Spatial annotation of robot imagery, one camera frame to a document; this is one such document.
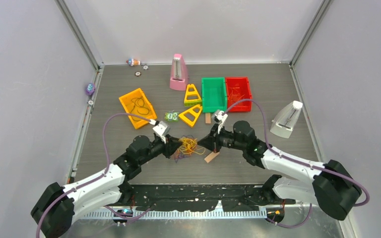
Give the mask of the orange plastic bin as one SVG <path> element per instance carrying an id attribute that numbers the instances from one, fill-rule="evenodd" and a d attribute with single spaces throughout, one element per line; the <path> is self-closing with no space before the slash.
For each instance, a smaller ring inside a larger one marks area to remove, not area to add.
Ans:
<path id="1" fill-rule="evenodd" d="M 141 88 L 137 88 L 120 96 L 119 102 L 126 113 L 134 114 L 149 120 L 157 120 L 155 110 Z M 134 129 L 140 129 L 149 124 L 149 121 L 141 119 L 140 117 L 128 116 Z"/>

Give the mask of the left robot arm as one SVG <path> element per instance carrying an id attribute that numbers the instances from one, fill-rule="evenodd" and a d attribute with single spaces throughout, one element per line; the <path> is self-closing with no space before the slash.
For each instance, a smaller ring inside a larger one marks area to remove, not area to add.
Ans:
<path id="1" fill-rule="evenodd" d="M 35 236 L 59 238 L 71 225 L 87 213 L 105 205 L 131 202 L 128 181 L 141 172 L 141 166 L 164 155 L 170 158 L 182 142 L 170 135 L 165 138 L 137 136 L 126 151 L 105 169 L 77 182 L 46 187 L 30 214 L 37 223 Z"/>

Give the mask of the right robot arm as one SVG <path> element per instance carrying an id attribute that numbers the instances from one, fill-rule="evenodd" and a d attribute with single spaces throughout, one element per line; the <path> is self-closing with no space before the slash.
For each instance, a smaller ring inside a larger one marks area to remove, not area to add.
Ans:
<path id="1" fill-rule="evenodd" d="M 223 147 L 240 150 L 252 166 L 280 172 L 265 183 L 263 190 L 264 199 L 272 204 L 280 199 L 304 201 L 343 221 L 362 195 L 360 186 L 340 162 L 321 163 L 285 153 L 257 138 L 244 120 L 234 123 L 232 131 L 215 124 L 197 143 L 212 152 Z"/>

